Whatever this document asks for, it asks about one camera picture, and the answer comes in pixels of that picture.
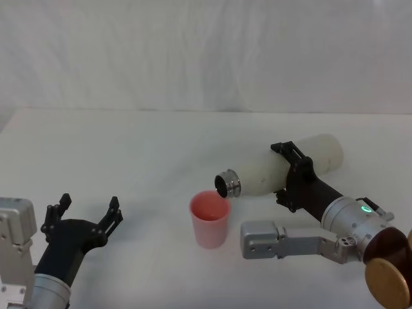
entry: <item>green led light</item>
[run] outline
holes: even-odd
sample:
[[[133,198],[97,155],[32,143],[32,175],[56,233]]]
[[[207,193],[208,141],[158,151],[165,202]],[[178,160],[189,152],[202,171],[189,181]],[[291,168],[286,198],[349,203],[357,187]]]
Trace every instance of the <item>green led light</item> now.
[[[369,207],[367,207],[367,206],[362,206],[361,209],[362,209],[364,212],[372,212],[372,210],[371,210]]]

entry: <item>plastic cup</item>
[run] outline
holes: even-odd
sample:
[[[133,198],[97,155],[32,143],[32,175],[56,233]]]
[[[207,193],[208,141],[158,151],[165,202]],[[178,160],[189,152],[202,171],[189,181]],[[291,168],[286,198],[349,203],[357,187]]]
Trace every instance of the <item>plastic cup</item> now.
[[[216,191],[199,192],[190,202],[190,211],[199,246],[206,249],[222,246],[227,236],[229,201]]]

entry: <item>bottle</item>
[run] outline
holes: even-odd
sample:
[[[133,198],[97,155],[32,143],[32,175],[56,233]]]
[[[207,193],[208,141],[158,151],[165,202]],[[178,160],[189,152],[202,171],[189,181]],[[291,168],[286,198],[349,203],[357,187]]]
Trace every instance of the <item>bottle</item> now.
[[[342,165],[343,150],[333,135],[311,136],[297,141],[295,145],[305,156],[312,158],[317,175]],[[289,167],[286,159],[268,145],[267,151],[217,175],[214,186],[222,198],[270,194],[285,188]]]

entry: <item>white backdrop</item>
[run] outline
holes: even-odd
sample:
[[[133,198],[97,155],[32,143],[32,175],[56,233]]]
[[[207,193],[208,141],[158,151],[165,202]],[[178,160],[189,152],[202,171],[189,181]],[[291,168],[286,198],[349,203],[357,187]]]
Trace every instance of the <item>white backdrop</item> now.
[[[0,106],[412,113],[410,0],[2,0]]]

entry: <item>white table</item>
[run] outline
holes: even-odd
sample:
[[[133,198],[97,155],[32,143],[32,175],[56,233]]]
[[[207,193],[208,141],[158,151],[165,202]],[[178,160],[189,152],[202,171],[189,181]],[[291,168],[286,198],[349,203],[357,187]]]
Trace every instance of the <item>white table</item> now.
[[[379,308],[364,265],[320,256],[244,260],[239,226],[273,219],[314,227],[273,196],[232,202],[230,232],[216,250],[196,245],[188,203],[214,176],[271,143],[332,133],[344,165],[323,180],[368,196],[407,233],[411,218],[412,116],[163,113],[23,109],[0,134],[0,195],[33,201],[38,227],[49,203],[69,192],[65,218],[99,221],[118,196],[124,221],[90,252],[73,284],[71,308]],[[38,262],[46,248],[38,232]]]

